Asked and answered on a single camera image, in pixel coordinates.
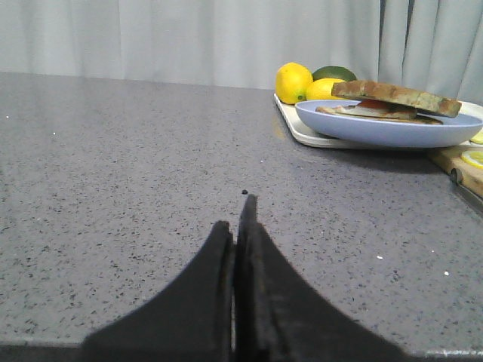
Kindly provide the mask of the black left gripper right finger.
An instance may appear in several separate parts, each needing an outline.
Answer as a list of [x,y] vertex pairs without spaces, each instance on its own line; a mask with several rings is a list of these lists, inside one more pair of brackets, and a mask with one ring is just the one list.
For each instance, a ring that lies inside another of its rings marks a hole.
[[235,261],[238,361],[403,361],[391,342],[352,321],[294,270],[257,220],[241,213]]

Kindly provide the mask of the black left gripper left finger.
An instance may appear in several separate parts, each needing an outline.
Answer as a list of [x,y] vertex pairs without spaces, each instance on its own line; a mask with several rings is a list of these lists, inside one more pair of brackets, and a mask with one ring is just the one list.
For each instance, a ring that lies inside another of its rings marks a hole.
[[83,361],[228,361],[234,243],[218,221],[187,267],[154,298],[89,335]]

